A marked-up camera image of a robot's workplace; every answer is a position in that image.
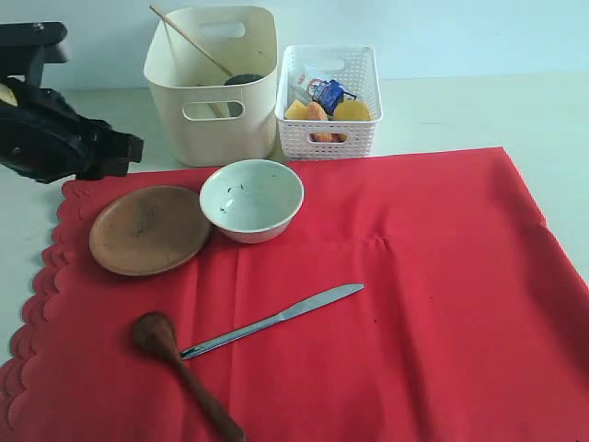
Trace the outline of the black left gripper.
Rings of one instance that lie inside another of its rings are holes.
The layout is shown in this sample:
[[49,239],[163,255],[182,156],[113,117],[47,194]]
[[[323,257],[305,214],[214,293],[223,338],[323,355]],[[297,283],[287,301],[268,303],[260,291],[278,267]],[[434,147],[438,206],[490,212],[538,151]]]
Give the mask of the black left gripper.
[[1,164],[41,183],[124,177],[144,140],[77,114],[51,89],[1,80]]

